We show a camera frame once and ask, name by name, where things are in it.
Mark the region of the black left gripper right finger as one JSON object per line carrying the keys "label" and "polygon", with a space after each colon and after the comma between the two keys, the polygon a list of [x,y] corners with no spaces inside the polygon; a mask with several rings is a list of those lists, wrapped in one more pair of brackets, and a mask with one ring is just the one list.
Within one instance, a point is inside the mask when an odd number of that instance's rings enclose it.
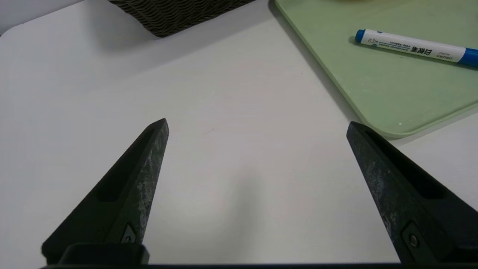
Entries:
{"label": "black left gripper right finger", "polygon": [[477,268],[475,209],[369,127],[352,121],[347,140],[401,266]]}

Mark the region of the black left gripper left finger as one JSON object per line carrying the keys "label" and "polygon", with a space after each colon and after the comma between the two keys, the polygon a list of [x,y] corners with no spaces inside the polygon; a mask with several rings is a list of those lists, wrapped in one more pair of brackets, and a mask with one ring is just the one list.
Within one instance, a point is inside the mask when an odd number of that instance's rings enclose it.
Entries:
{"label": "black left gripper left finger", "polygon": [[169,136],[148,125],[41,246],[49,265],[145,265],[142,241]]}

